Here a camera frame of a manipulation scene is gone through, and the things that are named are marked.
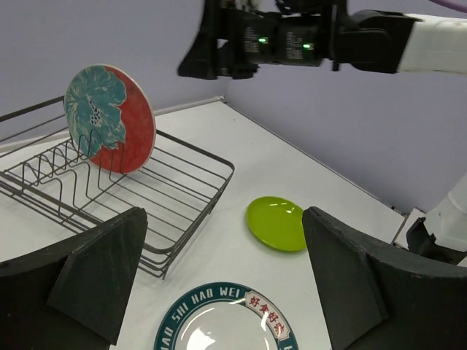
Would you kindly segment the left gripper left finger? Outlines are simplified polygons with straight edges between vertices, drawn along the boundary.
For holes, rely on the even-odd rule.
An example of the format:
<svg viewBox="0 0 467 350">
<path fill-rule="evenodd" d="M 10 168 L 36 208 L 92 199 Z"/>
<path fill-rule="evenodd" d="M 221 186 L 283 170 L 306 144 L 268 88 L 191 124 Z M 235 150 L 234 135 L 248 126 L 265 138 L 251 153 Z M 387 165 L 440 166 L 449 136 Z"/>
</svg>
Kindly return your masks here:
<svg viewBox="0 0 467 350">
<path fill-rule="evenodd" d="M 117 343 L 147 233 L 133 207 L 1 263 L 2 349 L 109 349 Z"/>
</svg>

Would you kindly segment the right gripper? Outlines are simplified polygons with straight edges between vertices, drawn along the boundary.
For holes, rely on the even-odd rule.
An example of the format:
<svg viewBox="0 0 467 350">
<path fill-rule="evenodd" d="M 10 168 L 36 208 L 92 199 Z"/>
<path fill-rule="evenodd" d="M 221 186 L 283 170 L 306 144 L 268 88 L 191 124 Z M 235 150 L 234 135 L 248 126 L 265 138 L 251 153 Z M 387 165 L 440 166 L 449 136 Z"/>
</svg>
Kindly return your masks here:
<svg viewBox="0 0 467 350">
<path fill-rule="evenodd" d="M 180 77 L 253 77 L 261 64 L 319 66 L 333 58 L 336 29 L 347 24 L 345 1 L 205 1 L 202 32 L 177 68 Z"/>
</svg>

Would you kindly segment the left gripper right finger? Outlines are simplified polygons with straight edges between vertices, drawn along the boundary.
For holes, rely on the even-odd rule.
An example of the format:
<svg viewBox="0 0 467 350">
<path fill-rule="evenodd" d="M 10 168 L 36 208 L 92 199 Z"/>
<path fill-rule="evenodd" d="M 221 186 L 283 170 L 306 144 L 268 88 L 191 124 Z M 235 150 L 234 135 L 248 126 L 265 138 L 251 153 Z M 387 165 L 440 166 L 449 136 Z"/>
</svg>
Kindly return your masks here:
<svg viewBox="0 0 467 350">
<path fill-rule="evenodd" d="M 332 349 L 466 348 L 466 268 L 399 249 L 317 207 L 302 223 Z"/>
</svg>

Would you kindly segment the red teal floral plate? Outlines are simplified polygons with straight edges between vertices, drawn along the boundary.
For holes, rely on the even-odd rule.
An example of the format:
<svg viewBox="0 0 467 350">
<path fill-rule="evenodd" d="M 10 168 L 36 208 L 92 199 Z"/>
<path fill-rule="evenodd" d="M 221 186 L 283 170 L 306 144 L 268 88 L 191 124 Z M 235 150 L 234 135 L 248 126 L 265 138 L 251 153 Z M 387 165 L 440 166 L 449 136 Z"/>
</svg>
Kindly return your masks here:
<svg viewBox="0 0 467 350">
<path fill-rule="evenodd" d="M 98 167 L 130 174 L 150 159 L 157 133 L 152 106 L 122 69 L 96 64 L 80 70 L 63 107 L 75 146 Z"/>
</svg>

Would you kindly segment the lime green plate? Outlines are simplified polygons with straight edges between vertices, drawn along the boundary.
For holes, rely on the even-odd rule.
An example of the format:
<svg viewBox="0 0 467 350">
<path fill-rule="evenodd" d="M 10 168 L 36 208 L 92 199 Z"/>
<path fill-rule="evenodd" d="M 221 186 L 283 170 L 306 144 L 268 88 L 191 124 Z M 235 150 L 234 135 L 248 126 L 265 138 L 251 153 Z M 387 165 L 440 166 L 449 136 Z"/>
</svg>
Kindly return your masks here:
<svg viewBox="0 0 467 350">
<path fill-rule="evenodd" d="M 303 213 L 288 199 L 263 196 L 247 206 L 245 218 L 251 234 L 263 244 L 282 252 L 301 252 L 306 248 Z"/>
</svg>

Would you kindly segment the white plate teal rim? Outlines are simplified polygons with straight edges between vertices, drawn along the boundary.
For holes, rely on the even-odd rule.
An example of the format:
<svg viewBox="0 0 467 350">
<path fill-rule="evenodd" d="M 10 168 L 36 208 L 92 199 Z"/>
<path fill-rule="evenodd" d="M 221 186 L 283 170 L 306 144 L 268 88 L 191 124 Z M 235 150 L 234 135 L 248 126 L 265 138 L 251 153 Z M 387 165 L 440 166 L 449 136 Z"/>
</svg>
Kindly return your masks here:
<svg viewBox="0 0 467 350">
<path fill-rule="evenodd" d="M 186 292 L 166 312 L 154 349 L 297 349 L 283 313 L 251 287 L 220 281 Z"/>
</svg>

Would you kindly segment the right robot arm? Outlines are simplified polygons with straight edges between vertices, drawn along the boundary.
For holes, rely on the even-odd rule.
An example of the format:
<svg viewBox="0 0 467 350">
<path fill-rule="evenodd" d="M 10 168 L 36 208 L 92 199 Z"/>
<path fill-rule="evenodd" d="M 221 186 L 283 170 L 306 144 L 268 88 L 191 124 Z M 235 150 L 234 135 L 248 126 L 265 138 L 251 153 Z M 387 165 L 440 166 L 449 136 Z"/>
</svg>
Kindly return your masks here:
<svg viewBox="0 0 467 350">
<path fill-rule="evenodd" d="M 194 41 L 181 60 L 181 77 L 250 79 L 262 65 L 318 67 L 330 61 L 360 71 L 466 72 L 462 18 L 365 9 L 350 14 L 345 1 L 205 1 Z"/>
</svg>

